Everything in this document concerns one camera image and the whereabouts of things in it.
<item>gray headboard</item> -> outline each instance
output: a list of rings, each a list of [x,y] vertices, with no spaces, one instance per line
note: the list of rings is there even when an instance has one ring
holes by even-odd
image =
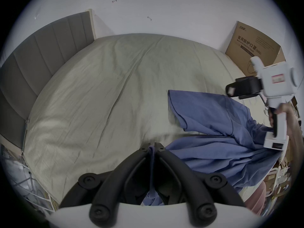
[[[43,87],[93,41],[87,11],[44,26],[12,52],[0,69],[0,142],[22,147],[25,121]]]

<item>wrinkled sheet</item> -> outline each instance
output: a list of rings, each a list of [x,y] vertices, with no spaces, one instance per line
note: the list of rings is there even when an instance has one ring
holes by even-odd
[[[243,77],[223,53],[181,38],[127,34],[95,40],[67,61],[29,116],[24,157],[39,183],[61,202],[87,172],[113,170],[143,142],[184,132],[168,109],[168,89],[225,94]],[[259,97],[241,101],[269,124]]]

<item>human hand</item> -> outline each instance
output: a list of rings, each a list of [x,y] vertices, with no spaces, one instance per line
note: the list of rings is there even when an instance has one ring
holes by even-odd
[[[286,121],[287,121],[287,135],[291,136],[295,127],[299,127],[298,121],[295,118],[293,113],[293,108],[289,103],[281,103],[276,109],[275,114],[280,114],[286,112]],[[273,117],[270,109],[268,109],[270,125],[273,127]]]

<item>pink object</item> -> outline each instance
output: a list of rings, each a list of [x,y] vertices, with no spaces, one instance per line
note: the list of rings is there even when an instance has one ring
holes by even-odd
[[[245,205],[253,213],[260,215],[266,198],[266,184],[262,181],[255,192],[245,201]]]

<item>bed frame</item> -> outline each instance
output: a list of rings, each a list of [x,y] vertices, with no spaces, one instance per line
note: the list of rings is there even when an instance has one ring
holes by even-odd
[[[31,109],[47,82],[96,39],[92,10],[56,20],[26,38],[0,68],[0,143],[22,154]]]

